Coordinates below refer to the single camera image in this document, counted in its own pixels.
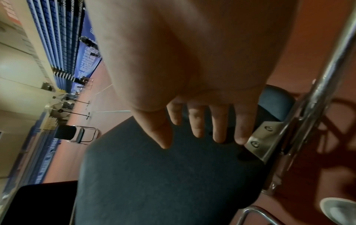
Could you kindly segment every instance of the blue banner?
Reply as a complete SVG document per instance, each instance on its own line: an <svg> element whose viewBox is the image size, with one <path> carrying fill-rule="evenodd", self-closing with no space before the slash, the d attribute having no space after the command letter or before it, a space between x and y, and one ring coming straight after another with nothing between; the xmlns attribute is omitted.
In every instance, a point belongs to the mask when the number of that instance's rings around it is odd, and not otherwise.
<svg viewBox="0 0 356 225"><path fill-rule="evenodd" d="M89 20L87 13L84 16L82 33L80 36L86 37L93 43L96 43L92 25L90 24L90 20ZM93 47L89 47L86 44L80 42L74 76L76 78L81 78L83 76L90 77L92 75L92 73L94 72L95 68L98 66L98 64L101 61L100 57L95 56L98 54L99 54L98 50L96 50ZM73 84L73 87L72 87L73 91L76 90L77 85L78 84L75 84L75 83Z"/></svg>

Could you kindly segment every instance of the red floor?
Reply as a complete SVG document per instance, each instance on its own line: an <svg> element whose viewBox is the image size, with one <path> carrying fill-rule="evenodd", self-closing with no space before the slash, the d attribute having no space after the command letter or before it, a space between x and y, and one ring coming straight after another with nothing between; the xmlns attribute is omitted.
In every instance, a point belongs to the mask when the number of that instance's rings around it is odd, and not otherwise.
<svg viewBox="0 0 356 225"><path fill-rule="evenodd" d="M346 19L351 2L346 0L304 0L291 41L269 83L294 95L309 90L321 71L337 33ZM352 62L346 79L333 101L324 123L304 148L283 184L273 197L261 195L255 205L270 211L288 225L333 224L321 213L319 202L326 197L356 200L356 77ZM69 124L87 125L107 132L131 114L116 96L105 66L99 65L91 91L80 99L76 112L92 117L71 116ZM76 180L84 145L63 142L57 150L45 182ZM247 225L267 224L259 216L248 218Z"/></svg>

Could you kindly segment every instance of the skin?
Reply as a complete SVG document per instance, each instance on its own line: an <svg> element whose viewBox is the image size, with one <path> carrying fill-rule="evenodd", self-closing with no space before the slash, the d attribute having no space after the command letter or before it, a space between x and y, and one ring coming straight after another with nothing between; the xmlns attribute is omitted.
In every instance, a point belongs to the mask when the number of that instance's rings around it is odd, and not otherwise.
<svg viewBox="0 0 356 225"><path fill-rule="evenodd" d="M259 95L288 39L296 0L86 0L113 86L143 130L162 148L187 104L193 134L204 109L222 143L228 106L235 141L250 137Z"/></svg>

